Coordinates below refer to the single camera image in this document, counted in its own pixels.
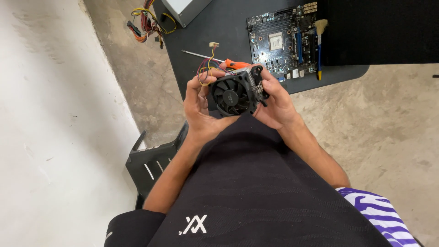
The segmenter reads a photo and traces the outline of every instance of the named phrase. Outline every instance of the hand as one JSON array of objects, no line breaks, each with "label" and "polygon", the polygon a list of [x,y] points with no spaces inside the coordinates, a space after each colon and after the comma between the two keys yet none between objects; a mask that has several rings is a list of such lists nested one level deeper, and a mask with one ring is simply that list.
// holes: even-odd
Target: hand
[{"label": "hand", "polygon": [[263,79],[262,86],[270,97],[266,100],[268,106],[264,107],[262,104],[259,104],[253,116],[268,127],[276,130],[280,130],[299,120],[301,116],[294,108],[290,95],[279,81],[265,67],[261,75]]},{"label": "hand", "polygon": [[[225,69],[226,64],[222,63],[221,67]],[[183,102],[184,112],[189,124],[186,139],[190,140],[193,145],[204,146],[239,118],[239,116],[230,116],[216,119],[209,116],[206,99],[209,94],[209,87],[202,86],[201,83],[214,83],[217,78],[225,75],[224,71],[212,69],[200,75],[201,82],[195,76],[187,83],[186,98]]]}]

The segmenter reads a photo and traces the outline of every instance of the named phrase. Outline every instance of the purple and white striped shirt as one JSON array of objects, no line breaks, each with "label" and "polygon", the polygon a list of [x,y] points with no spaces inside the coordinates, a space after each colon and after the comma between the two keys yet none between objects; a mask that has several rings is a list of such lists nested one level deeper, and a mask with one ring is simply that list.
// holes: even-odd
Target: purple and white striped shirt
[{"label": "purple and white striped shirt", "polygon": [[419,247],[387,198],[352,188],[338,188],[336,190],[354,205],[393,247]]}]

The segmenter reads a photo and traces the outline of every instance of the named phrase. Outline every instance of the orange screwdriver handle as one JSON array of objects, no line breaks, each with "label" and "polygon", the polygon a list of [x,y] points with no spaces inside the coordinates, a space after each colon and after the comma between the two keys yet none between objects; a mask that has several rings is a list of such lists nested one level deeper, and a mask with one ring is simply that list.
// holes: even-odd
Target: orange screwdriver handle
[{"label": "orange screwdriver handle", "polygon": [[249,66],[250,64],[246,63],[246,62],[234,62],[230,59],[226,59],[226,65],[227,68],[231,68],[231,69],[242,69],[244,67]]}]

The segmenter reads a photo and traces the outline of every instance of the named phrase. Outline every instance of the black shirt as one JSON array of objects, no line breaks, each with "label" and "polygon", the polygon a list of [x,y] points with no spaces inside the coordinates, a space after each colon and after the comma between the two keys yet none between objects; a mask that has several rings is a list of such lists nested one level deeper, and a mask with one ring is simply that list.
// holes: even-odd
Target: black shirt
[{"label": "black shirt", "polygon": [[251,115],[206,144],[168,215],[111,220],[105,247],[381,247],[386,238]]}]

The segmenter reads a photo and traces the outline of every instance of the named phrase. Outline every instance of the paint brush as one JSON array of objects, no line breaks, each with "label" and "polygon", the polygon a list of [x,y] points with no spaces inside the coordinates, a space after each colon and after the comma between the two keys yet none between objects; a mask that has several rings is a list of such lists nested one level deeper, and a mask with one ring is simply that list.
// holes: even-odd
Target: paint brush
[{"label": "paint brush", "polygon": [[314,25],[316,26],[317,45],[319,50],[319,61],[317,63],[317,78],[321,80],[322,79],[322,59],[321,59],[322,34],[325,31],[326,26],[328,25],[328,20],[326,19],[318,20]]}]

